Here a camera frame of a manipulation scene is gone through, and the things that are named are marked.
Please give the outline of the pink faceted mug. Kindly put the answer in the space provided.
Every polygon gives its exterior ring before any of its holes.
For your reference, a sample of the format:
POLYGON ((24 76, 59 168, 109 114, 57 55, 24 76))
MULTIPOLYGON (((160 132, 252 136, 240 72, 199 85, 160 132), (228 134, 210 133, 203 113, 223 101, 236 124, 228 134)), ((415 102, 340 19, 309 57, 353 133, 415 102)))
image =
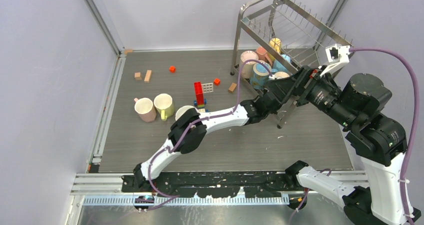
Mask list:
POLYGON ((133 100, 135 102, 134 110, 144 122, 151 123, 156 119, 157 112, 151 99, 143 97, 133 100))

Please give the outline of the pale yellow mug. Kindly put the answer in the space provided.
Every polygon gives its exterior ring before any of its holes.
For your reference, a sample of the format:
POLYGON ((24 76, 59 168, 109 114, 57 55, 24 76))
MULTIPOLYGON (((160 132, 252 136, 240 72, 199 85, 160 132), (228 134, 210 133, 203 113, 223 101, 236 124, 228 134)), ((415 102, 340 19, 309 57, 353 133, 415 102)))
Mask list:
POLYGON ((159 112, 162 121, 166 121, 175 113, 173 98, 167 93, 157 95, 153 100, 153 104, 159 112))

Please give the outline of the dark red cup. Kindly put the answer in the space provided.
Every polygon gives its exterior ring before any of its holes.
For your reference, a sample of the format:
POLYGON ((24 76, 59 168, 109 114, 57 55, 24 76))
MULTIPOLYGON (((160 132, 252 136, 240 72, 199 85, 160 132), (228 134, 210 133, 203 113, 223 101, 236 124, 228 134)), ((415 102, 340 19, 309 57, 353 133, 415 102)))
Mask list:
POLYGON ((190 109, 195 109, 196 112, 198 112, 199 110, 191 105, 184 105, 182 107, 180 107, 176 112, 175 112, 175 120, 177 121, 185 112, 187 112, 190 109))

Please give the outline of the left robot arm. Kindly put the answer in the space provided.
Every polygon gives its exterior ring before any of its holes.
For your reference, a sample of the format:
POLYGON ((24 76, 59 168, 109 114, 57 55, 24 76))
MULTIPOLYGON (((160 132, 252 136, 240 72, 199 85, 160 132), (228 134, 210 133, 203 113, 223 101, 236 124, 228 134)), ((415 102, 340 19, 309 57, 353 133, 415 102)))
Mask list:
POLYGON ((236 106, 214 112, 197 112, 190 108, 170 127, 167 139, 148 160, 133 169, 134 185, 141 192, 153 187, 153 180, 173 160, 196 150, 207 134, 231 128, 256 124, 270 114, 277 114, 282 104, 269 93, 247 99, 236 106))

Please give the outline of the blue patterned mug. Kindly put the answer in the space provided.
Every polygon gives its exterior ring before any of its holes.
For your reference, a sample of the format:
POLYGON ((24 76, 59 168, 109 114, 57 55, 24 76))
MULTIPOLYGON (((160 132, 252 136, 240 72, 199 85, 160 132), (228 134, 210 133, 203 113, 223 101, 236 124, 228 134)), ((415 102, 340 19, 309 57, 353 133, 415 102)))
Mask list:
POLYGON ((260 63, 256 63, 252 67, 252 74, 249 78, 250 85, 256 90, 262 90, 264 88, 265 82, 269 80, 270 73, 272 67, 265 61, 260 60, 266 66, 266 68, 260 63))

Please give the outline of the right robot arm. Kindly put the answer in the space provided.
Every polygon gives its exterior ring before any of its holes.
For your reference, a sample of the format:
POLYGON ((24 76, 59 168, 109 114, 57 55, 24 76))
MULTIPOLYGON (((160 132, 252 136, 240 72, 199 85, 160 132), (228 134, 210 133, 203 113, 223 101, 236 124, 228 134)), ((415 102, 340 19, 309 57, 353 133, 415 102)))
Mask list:
POLYGON ((281 104, 295 96, 298 106, 312 104, 341 125, 368 180, 368 187, 346 184, 297 161, 286 170, 288 188, 320 193, 342 207, 356 225, 402 225, 420 218, 420 210, 411 205, 407 190, 401 187, 406 131, 382 114, 392 92, 378 77, 357 73, 341 89, 331 74, 303 67, 290 77, 267 81, 265 88, 281 104))

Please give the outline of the cream floral mug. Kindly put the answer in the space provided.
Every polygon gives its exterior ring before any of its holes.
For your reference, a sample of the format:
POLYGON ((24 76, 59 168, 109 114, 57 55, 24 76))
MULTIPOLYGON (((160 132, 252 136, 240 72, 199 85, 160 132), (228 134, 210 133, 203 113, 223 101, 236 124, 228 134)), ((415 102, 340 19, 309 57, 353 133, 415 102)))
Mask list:
POLYGON ((278 71, 274 74, 274 78, 275 79, 285 79, 285 78, 289 78, 290 75, 286 72, 283 71, 278 71))

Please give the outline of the pink cup rack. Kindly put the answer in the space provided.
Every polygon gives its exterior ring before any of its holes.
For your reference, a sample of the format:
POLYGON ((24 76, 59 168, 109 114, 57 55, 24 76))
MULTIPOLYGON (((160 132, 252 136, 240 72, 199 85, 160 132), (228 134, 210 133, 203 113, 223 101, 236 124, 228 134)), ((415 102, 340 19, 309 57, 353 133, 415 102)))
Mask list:
POLYGON ((259 60, 256 52, 252 50, 246 50, 240 55, 240 63, 239 65, 243 65, 243 67, 239 68, 240 76, 244 79, 249 79, 253 73, 253 66, 256 64, 256 61, 259 60))

